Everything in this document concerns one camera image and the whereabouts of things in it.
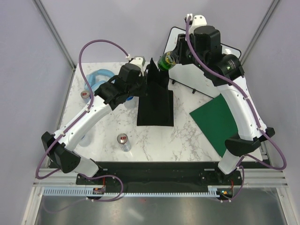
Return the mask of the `green glass bottle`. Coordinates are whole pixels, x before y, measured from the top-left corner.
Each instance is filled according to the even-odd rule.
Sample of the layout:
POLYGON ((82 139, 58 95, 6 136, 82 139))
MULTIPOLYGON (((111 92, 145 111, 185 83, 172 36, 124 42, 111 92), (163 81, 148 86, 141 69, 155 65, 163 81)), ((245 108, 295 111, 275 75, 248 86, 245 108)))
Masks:
POLYGON ((177 54, 173 51, 164 53, 158 60, 157 66, 161 71, 168 71, 177 64, 177 54))

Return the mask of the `black canvas bag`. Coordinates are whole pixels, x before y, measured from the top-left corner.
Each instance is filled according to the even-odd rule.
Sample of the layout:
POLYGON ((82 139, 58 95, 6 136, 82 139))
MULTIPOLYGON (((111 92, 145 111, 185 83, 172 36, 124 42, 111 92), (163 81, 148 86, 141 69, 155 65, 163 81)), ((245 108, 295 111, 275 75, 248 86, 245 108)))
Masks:
POLYGON ((147 65, 147 95, 139 98, 137 126, 174 126, 173 91, 168 89, 169 73, 153 59, 147 65))

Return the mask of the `silver can front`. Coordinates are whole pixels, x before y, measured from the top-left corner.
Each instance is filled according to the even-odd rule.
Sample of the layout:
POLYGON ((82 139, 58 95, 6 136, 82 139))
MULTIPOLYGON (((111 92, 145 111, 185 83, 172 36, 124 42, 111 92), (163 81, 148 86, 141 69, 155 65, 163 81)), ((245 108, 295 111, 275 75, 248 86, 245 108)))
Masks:
POLYGON ((128 152, 131 150, 131 143, 125 133, 121 133, 117 136, 117 142, 124 152, 128 152))

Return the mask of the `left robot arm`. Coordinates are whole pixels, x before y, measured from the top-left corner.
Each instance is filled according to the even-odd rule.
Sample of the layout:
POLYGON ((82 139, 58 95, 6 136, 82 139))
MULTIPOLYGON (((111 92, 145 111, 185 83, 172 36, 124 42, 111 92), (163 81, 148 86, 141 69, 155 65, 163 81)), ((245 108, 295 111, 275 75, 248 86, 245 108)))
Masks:
POLYGON ((92 160, 80 156, 75 148, 80 140, 103 117, 129 97, 141 97, 146 94, 146 76, 144 66, 126 63, 119 74, 101 84, 94 98, 63 128, 53 134, 45 132, 41 140, 51 161, 63 173, 82 173, 92 184, 99 184, 103 173, 92 160))

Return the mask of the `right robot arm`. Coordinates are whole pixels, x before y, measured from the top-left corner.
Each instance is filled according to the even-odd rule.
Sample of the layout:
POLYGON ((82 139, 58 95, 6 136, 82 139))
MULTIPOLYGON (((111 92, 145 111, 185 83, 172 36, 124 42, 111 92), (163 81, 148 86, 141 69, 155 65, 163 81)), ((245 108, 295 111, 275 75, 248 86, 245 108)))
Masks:
POLYGON ((242 158, 271 140, 275 130, 260 118, 248 92, 244 70, 233 54, 224 54, 220 43, 220 31, 210 25, 191 28, 178 35, 174 49, 178 64, 193 64, 220 91, 235 121, 237 132, 224 141, 226 150, 218 163, 215 180, 226 184, 242 158))

